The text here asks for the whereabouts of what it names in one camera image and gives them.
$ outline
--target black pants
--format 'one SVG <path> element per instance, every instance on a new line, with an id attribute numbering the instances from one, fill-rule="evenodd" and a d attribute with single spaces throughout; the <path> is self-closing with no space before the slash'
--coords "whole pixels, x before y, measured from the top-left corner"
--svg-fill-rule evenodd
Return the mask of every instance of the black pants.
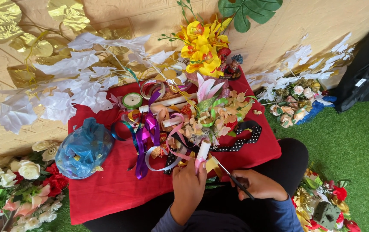
<path id="1" fill-rule="evenodd" d="M 292 196 L 308 165 L 308 151 L 300 141 L 286 138 L 279 140 L 282 155 L 252 169 L 278 182 Z M 83 223 L 93 232 L 149 232 L 173 203 L 172 192 L 122 212 L 106 215 Z M 264 200 L 239 201 L 238 192 L 230 186 L 206 189 L 196 210 L 233 214 L 245 221 L 253 231 L 271 231 Z"/>

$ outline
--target tape roll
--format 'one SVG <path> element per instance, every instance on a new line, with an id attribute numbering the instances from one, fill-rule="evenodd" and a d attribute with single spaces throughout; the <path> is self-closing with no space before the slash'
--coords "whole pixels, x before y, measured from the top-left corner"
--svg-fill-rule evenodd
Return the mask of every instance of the tape roll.
<path id="1" fill-rule="evenodd" d="M 166 86 L 163 82 L 150 79 L 145 81 L 142 86 L 140 87 L 140 94 L 143 96 L 144 99 L 149 100 L 153 93 L 156 91 L 161 91 L 160 96 L 156 99 L 159 100 L 161 97 L 164 96 L 166 93 Z"/>
<path id="2" fill-rule="evenodd" d="M 139 108 L 143 103 L 143 98 L 140 94 L 136 92 L 132 92 L 126 94 L 121 100 L 123 105 L 128 109 L 136 109 Z"/>

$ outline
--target black bag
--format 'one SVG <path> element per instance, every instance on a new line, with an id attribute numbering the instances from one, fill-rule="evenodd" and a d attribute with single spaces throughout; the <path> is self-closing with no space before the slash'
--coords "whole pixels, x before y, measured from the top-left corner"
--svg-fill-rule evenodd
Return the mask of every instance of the black bag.
<path id="1" fill-rule="evenodd" d="M 357 102 L 369 101 L 369 34 L 358 44 L 357 55 L 335 89 L 335 109 L 342 113 Z"/>

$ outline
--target hand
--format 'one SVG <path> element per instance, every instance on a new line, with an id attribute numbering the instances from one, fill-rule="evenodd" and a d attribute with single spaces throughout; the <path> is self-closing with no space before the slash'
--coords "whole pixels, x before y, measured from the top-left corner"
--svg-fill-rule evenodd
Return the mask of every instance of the hand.
<path id="1" fill-rule="evenodd" d="M 288 194 L 278 182 L 254 170 L 234 170 L 232 176 L 236 177 L 255 198 L 273 198 L 277 201 L 288 199 Z M 232 187 L 235 187 L 235 183 L 232 180 L 230 182 Z M 238 192 L 239 200 L 242 201 L 243 199 L 249 198 L 239 187 Z"/>
<path id="2" fill-rule="evenodd" d="M 194 162 L 195 159 L 190 159 L 185 168 L 176 167 L 173 169 L 175 200 L 170 207 L 170 214 L 180 225 L 184 225 L 187 222 L 199 205 L 205 192 L 206 178 L 208 176 L 206 163 L 200 164 L 199 175 L 197 176 Z"/>

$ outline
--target blue glitter paper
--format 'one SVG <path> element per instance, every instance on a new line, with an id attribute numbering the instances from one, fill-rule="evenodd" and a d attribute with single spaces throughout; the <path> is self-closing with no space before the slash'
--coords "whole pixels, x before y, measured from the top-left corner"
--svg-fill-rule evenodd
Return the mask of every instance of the blue glitter paper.
<path id="1" fill-rule="evenodd" d="M 322 98 L 322 100 L 327 101 L 327 102 L 335 102 L 336 101 L 336 97 L 332 97 L 332 96 L 325 96 Z M 303 119 L 299 120 L 296 124 L 300 125 L 306 122 L 311 121 L 318 113 L 320 113 L 323 108 L 325 107 L 334 107 L 334 103 L 330 104 L 330 105 L 324 105 L 318 101 L 314 101 L 314 103 L 312 103 L 312 109 L 309 112 L 309 114 L 305 115 L 305 117 L 303 117 Z"/>
<path id="2" fill-rule="evenodd" d="M 70 133 L 58 148 L 55 157 L 57 168 L 70 179 L 84 179 L 101 166 L 114 144 L 111 132 L 95 118 L 84 120 L 81 127 Z"/>

